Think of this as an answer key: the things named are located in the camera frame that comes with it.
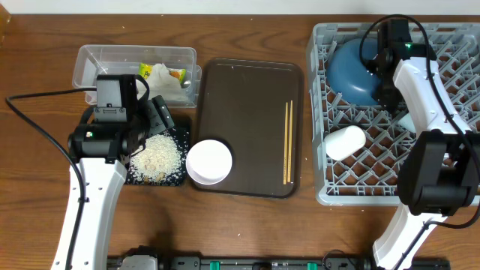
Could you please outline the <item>white tissue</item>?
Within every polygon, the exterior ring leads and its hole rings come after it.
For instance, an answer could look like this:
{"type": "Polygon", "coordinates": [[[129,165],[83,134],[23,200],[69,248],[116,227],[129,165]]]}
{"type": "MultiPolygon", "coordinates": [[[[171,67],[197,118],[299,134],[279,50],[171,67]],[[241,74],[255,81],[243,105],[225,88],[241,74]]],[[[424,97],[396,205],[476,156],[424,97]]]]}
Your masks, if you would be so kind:
{"type": "Polygon", "coordinates": [[[188,96],[183,83],[180,83],[175,77],[170,76],[165,64],[155,64],[151,75],[144,79],[148,83],[148,99],[161,95],[165,101],[186,102],[188,96]]]}

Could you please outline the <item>light blue bowl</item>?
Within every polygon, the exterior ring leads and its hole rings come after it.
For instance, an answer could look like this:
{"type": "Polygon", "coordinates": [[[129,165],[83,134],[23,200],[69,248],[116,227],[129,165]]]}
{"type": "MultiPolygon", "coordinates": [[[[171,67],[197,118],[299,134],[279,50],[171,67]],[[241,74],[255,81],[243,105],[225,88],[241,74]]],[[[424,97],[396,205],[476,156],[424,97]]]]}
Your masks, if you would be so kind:
{"type": "Polygon", "coordinates": [[[415,133],[416,132],[416,129],[415,129],[415,125],[413,124],[413,120],[412,120],[412,117],[409,113],[407,113],[406,115],[404,115],[399,121],[398,121],[398,124],[406,129],[407,131],[409,131],[410,133],[415,133]]]}

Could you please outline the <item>dark blue plate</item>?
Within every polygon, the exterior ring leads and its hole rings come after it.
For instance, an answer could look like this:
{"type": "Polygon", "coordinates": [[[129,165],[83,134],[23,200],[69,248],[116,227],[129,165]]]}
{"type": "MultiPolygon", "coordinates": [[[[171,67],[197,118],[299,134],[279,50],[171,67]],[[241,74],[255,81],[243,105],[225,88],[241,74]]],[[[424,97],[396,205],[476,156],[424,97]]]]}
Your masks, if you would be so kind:
{"type": "Polygon", "coordinates": [[[376,106],[372,97],[380,80],[370,73],[359,57],[361,39],[353,39],[336,49],[328,60],[326,78],[330,89],[342,99],[359,106],[376,106]]]}

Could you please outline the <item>rice food scraps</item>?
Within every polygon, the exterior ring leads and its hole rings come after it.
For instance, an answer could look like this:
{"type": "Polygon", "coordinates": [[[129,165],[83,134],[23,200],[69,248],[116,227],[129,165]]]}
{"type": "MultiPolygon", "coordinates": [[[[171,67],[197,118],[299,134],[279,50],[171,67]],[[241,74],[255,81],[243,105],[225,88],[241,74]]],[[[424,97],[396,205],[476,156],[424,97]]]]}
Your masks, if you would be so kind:
{"type": "Polygon", "coordinates": [[[134,181],[153,185],[175,185],[182,175],[182,153],[170,135],[156,135],[145,142],[146,149],[130,159],[134,181]]]}

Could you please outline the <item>yellow green snack wrapper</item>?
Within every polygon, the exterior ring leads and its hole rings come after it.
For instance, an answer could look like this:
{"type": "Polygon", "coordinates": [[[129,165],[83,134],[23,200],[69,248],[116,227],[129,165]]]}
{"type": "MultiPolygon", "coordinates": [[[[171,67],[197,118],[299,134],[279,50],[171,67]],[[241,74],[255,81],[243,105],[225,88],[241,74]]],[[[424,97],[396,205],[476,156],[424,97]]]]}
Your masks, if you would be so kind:
{"type": "MultiPolygon", "coordinates": [[[[152,64],[140,63],[139,75],[146,80],[151,75],[152,69],[153,69],[152,64]]],[[[167,70],[170,76],[175,77],[180,83],[184,82],[184,79],[187,73],[185,69],[175,69],[175,68],[168,67],[167,70]]]]}

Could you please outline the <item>white pink bowl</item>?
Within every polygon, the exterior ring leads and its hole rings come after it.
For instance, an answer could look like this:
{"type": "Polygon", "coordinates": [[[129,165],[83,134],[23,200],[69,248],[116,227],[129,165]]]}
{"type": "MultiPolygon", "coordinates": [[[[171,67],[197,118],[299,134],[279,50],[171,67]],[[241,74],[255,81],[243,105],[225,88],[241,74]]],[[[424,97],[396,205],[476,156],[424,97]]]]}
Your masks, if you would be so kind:
{"type": "Polygon", "coordinates": [[[233,166],[233,156],[225,144],[206,139],[195,144],[187,153],[188,175],[198,184],[215,185],[223,181],[233,166]]]}

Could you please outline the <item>white cup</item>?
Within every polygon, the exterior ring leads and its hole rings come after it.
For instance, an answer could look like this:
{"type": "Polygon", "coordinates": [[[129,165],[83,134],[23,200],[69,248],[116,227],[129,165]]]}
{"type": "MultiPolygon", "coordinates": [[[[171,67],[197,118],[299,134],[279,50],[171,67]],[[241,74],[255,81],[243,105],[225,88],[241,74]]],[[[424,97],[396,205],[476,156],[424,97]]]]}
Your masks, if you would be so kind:
{"type": "Polygon", "coordinates": [[[335,161],[342,161],[361,149],[365,143],[365,132],[360,127],[352,125],[325,137],[325,153],[335,161]]]}

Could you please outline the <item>wooden chopstick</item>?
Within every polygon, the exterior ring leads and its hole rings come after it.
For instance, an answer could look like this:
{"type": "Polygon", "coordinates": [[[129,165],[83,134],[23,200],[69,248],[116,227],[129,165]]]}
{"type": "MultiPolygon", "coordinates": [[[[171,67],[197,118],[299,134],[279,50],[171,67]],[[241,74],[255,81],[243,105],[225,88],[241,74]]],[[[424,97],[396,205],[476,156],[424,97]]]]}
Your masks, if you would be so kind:
{"type": "Polygon", "coordinates": [[[292,183],[293,101],[289,103],[287,182],[292,183]]]}
{"type": "Polygon", "coordinates": [[[287,184],[287,154],[288,154],[288,102],[285,103],[284,144],[283,144],[283,185],[287,184]]]}

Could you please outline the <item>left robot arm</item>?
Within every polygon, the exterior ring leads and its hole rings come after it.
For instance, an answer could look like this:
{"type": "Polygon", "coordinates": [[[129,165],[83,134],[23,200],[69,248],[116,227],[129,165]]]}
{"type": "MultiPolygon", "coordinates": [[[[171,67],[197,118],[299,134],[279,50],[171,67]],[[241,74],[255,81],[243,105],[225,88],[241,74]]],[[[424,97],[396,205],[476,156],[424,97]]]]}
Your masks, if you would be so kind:
{"type": "Polygon", "coordinates": [[[105,269],[113,217],[130,159],[173,128],[161,96],[137,93],[134,74],[100,75],[96,104],[68,137],[70,193],[53,269],[105,269]]]}

